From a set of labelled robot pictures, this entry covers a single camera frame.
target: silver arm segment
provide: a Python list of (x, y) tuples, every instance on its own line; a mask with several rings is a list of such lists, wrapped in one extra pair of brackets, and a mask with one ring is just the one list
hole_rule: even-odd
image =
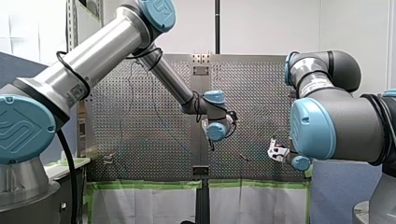
[(207, 132), (206, 129), (205, 132), (209, 140), (219, 141), (225, 138), (233, 125), (235, 125), (236, 117), (232, 117), (228, 114), (223, 102), (219, 102), (218, 104), (209, 102), (205, 98), (205, 94), (202, 97), (194, 95), (193, 91), (190, 90), (175, 69), (164, 57), (162, 57), (162, 52), (155, 50), (156, 48), (157, 47), (152, 44), (145, 51), (141, 52), (144, 56), (139, 57), (140, 62), (147, 68), (152, 68), (152, 74), (158, 78), (165, 88), (177, 99), (180, 103), (180, 110), (183, 113), (190, 115), (207, 115), (207, 129), (209, 129), (209, 132)]
[[(0, 139), (0, 146), (11, 146), (0, 150), (0, 179), (4, 180), (0, 181), (0, 208), (10, 203), (23, 203), (49, 190), (49, 181), (38, 156), (69, 120), (70, 108), (87, 97), (90, 89), (129, 54), (139, 58), (145, 50), (155, 48), (155, 38), (174, 25), (175, 11), (170, 1), (140, 1), (139, 4), (119, 7), (114, 21), (36, 77), (17, 78), (0, 89), (1, 115), (7, 114), (0, 116), (0, 123), (8, 125), (1, 132), (12, 133), (12, 129), (17, 128), (27, 130), (17, 130), (12, 136)], [(146, 10), (143, 9), (145, 5), (149, 5)], [(155, 10), (153, 18), (150, 18), (150, 10)], [(158, 13), (163, 13), (163, 17), (158, 17)], [(153, 74), (182, 105), (183, 112), (207, 114), (209, 125), (205, 133), (208, 139), (224, 139), (236, 121), (229, 116), (224, 101), (216, 101), (213, 92), (210, 92), (210, 97), (194, 97), (172, 66), (165, 58), (158, 58), (157, 53), (152, 51), (140, 60), (148, 68), (153, 67)], [(221, 92), (216, 93), (216, 97), (223, 97)], [(197, 100), (201, 107), (195, 111), (191, 106)], [(37, 176), (26, 179), (20, 171), (30, 167), (37, 168), (33, 169)], [(24, 180), (32, 184), (14, 188)]]

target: perforated metal panel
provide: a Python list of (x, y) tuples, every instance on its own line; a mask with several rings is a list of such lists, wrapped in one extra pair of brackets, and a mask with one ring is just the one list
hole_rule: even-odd
[[(190, 63), (172, 65), (190, 86)], [(142, 65), (120, 64), (93, 89), (91, 100), (91, 180), (191, 179), (189, 116)]]
[(283, 82), (284, 57), (212, 57), (212, 89), (223, 90), (240, 118), (237, 130), (209, 155), (210, 178), (301, 180), (303, 174), (267, 156), (271, 137), (289, 144), (290, 89)]
[[(210, 162), (210, 178), (304, 178), (266, 154), (275, 133), (281, 143), (289, 141), (291, 100), (283, 83), (284, 57), (211, 55), (207, 65), (211, 86), (202, 79), (205, 76), (193, 77), (196, 62), (191, 63), (191, 55), (166, 58), (189, 86), (225, 91), (228, 109), (240, 118), (236, 132), (216, 143), (208, 158), (207, 147), (198, 143), (201, 134), (195, 132), (201, 132), (200, 124), (182, 115), (177, 101), (140, 64), (124, 62), (94, 88), (87, 102), (90, 180), (190, 180), (191, 164), (196, 164), (198, 155), (203, 156), (202, 163)], [(163, 121), (154, 110), (152, 91)]]

